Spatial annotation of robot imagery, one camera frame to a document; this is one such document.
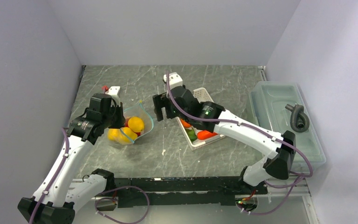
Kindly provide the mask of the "white perforated plastic basket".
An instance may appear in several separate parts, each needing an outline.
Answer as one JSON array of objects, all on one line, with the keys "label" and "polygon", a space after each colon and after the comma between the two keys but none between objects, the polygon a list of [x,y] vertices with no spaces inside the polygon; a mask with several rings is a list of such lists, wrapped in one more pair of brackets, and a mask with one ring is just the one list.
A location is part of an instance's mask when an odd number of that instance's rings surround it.
[{"label": "white perforated plastic basket", "polygon": [[[208,91],[206,90],[206,88],[204,87],[200,87],[197,88],[195,90],[193,90],[193,95],[198,99],[198,101],[200,103],[203,102],[213,102],[212,97],[210,96],[210,94],[208,93]],[[187,136],[186,133],[186,128],[184,128],[180,122],[180,117],[176,117],[176,120],[178,122],[179,127],[181,128],[183,134],[185,135],[185,139],[190,147],[190,149],[192,151],[197,150],[199,148],[205,147],[207,145],[210,145],[216,141],[219,141],[223,138],[225,138],[225,135],[223,134],[217,134],[216,136],[206,139],[206,140],[195,140],[194,142],[191,142]],[[210,130],[210,128],[208,128],[208,124],[206,124],[206,122],[204,121],[200,121],[197,119],[192,119],[192,118],[188,118],[188,121],[191,121],[190,125],[192,126],[192,128],[194,129],[195,133],[197,134],[197,132],[199,131],[203,131],[203,130]]]}]

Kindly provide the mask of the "orange fruit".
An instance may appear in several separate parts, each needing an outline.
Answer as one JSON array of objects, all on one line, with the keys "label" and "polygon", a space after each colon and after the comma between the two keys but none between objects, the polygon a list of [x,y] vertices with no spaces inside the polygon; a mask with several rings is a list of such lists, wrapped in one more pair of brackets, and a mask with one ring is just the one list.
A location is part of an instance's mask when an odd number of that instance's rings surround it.
[{"label": "orange fruit", "polygon": [[189,123],[185,122],[183,119],[179,119],[179,120],[180,120],[180,122],[181,122],[181,124],[182,124],[182,126],[184,128],[191,128],[192,127]]}]

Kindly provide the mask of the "yellow lemon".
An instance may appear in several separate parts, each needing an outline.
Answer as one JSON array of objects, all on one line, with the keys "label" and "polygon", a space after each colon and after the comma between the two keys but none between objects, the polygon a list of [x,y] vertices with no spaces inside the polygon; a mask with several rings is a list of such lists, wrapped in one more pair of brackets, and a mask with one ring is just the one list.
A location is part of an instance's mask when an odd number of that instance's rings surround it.
[{"label": "yellow lemon", "polygon": [[111,141],[117,141],[117,138],[119,137],[120,133],[121,132],[119,129],[110,128],[108,129],[107,138]]}]

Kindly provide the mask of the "clear zip top bag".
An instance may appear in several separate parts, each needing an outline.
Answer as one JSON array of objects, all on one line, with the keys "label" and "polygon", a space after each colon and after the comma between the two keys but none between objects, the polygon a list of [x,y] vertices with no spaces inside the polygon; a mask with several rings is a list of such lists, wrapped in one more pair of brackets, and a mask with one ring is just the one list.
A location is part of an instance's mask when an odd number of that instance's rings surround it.
[{"label": "clear zip top bag", "polygon": [[131,145],[154,128],[151,115],[145,110],[140,100],[134,106],[124,110],[124,127],[109,129],[107,139],[114,144]]}]

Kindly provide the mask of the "yellow fruit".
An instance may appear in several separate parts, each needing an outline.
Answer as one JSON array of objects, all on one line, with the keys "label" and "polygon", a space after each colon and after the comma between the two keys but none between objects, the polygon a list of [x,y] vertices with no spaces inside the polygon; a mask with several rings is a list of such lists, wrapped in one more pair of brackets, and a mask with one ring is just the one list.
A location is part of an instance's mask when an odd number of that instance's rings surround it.
[{"label": "yellow fruit", "polygon": [[129,127],[123,127],[117,131],[117,142],[123,145],[133,144],[138,135]]},{"label": "yellow fruit", "polygon": [[130,117],[128,121],[128,126],[133,132],[143,132],[145,128],[145,123],[139,117],[133,116]]}]

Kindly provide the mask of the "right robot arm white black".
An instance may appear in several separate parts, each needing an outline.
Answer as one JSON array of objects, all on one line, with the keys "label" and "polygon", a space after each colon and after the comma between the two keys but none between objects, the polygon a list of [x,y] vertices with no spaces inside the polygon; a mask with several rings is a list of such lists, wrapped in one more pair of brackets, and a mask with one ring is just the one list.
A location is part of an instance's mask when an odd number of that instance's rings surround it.
[{"label": "right robot arm white black", "polygon": [[242,142],[260,153],[263,158],[246,166],[238,181],[239,190],[251,193],[256,186],[270,178],[287,180],[295,157],[296,136],[291,131],[274,132],[252,124],[211,101],[200,102],[184,86],[152,97],[158,121],[181,118],[201,131],[222,134]]}]

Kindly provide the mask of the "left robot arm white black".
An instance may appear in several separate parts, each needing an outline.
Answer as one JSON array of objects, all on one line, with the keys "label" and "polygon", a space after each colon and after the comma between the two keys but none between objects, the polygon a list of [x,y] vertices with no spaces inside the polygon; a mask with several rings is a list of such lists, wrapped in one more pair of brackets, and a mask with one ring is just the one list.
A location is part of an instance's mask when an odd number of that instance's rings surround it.
[{"label": "left robot arm white black", "polygon": [[70,190],[70,184],[97,139],[108,128],[124,126],[123,104],[118,88],[96,93],[81,116],[63,130],[64,144],[48,175],[33,193],[23,197],[18,210],[30,224],[70,224],[75,214],[94,196],[111,195],[116,187],[114,174],[93,171],[86,182]]}]

